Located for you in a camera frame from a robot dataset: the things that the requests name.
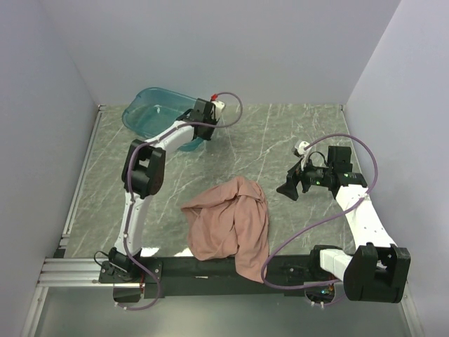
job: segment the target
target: crumpled cloth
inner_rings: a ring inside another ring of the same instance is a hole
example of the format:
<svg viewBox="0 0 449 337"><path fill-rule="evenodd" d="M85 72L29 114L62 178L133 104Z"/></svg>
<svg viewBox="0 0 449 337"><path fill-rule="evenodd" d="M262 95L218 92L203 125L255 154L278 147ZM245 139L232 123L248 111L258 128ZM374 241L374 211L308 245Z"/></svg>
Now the crumpled cloth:
<svg viewBox="0 0 449 337"><path fill-rule="evenodd" d="M181 207L187 241L199 260L235 256L236 271L262 283L268 257L268 207L262 188L244 177L206 190Z"/></svg>

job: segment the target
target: pink cloth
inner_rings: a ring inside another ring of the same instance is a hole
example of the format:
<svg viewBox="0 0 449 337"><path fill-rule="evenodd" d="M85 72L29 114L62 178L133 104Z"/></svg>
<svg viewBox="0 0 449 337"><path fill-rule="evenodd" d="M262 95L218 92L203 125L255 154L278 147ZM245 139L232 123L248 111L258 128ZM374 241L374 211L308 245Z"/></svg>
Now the pink cloth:
<svg viewBox="0 0 449 337"><path fill-rule="evenodd" d="M261 282L268 257L268 207L262 188L244 177L212 187L181 207L187 241L199 260L235 256L236 271Z"/></svg>

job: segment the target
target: white wall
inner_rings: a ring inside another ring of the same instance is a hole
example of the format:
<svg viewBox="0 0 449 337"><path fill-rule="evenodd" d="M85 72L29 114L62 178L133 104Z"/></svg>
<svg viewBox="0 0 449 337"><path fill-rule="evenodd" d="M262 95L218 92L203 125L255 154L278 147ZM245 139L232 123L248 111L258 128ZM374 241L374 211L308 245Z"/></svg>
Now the white wall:
<svg viewBox="0 0 449 337"><path fill-rule="evenodd" d="M0 334L18 336L96 107L38 1L2 1L0 25Z"/></svg>
<svg viewBox="0 0 449 337"><path fill-rule="evenodd" d="M402 0L347 104L350 131L376 154L373 201L412 254L426 336L449 336L449 2ZM358 151L365 172L372 172Z"/></svg>
<svg viewBox="0 0 449 337"><path fill-rule="evenodd" d="M41 0L94 98L346 103L399 0Z"/></svg>

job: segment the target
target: teal plastic bin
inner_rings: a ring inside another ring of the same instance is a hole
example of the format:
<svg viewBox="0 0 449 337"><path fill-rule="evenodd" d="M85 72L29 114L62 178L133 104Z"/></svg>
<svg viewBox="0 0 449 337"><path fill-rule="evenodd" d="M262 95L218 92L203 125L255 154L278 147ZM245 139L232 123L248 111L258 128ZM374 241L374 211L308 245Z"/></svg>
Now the teal plastic bin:
<svg viewBox="0 0 449 337"><path fill-rule="evenodd" d="M193 109L196 98L162 88L142 90L122 115L123 124L144 138L153 138L172 125L176 118ZM179 148L193 151L203 142L197 138Z"/></svg>

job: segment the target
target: gray marble tabletop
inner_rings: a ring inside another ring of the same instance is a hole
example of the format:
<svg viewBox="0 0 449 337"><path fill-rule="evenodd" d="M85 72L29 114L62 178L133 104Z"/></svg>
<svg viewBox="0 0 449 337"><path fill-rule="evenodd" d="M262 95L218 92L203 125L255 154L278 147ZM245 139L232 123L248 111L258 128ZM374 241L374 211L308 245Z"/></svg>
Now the gray marble tabletop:
<svg viewBox="0 0 449 337"><path fill-rule="evenodd" d="M119 234L124 208L121 171L130 142L137 136L121 121L124 106L104 108L93 143L86 175L79 191L65 257L90 258L108 251ZM226 108L223 120L237 115ZM245 176L264 190L269 207L269 245L273 250L292 234L323 217L340 212L331 193L312 187L292 201L276 193L287 170L297 162L290 149L297 140L312 141L329 133L347 133L338 105L246 105L242 120L214 132L193 152L177 151L166 161L161 191L155 196L143 232L144 246L156 256L186 252L188 225L180 211L183 203L204 190ZM316 150L327 155L329 145L350 145L347 138L323 141ZM314 163L322 165L320 156ZM283 254L307 254L315 244L332 244L354 252L354 241L344 217L319 226L287 246Z"/></svg>

